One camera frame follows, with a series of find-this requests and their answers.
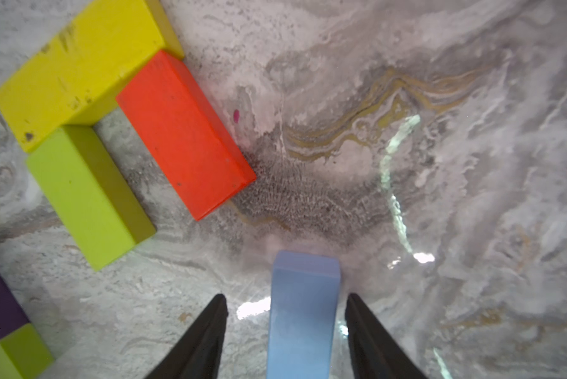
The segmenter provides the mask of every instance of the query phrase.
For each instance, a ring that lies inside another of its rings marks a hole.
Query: table surface
[[[1,0],[0,83],[87,2]],[[0,116],[0,273],[42,379],[142,378],[219,292],[219,377],[263,378],[280,249],[340,259],[332,378],[349,292],[430,378],[567,378],[567,1],[162,4],[258,180],[195,222],[113,111],[158,232],[95,273]]]

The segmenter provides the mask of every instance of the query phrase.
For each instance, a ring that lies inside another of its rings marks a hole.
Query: blue block
[[[273,264],[266,379],[327,379],[340,288],[337,259],[282,250]]]

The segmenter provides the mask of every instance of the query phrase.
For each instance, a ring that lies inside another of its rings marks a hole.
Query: lime green block
[[[96,271],[155,234],[92,128],[56,129],[27,166]]]
[[[53,361],[31,324],[0,339],[0,379],[34,379]]]

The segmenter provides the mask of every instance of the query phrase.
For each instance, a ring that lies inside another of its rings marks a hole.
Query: marble surface
[[[87,2],[0,0],[0,83]],[[351,291],[430,378],[567,378],[567,0],[162,2],[258,180],[197,223],[114,111],[158,233],[94,273],[0,116],[0,272],[42,379],[142,378],[218,292],[220,378],[264,377],[280,249],[340,259],[331,378]]]

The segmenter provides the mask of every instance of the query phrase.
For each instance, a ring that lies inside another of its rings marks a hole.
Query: orange block
[[[187,66],[165,51],[117,103],[196,220],[256,180]]]

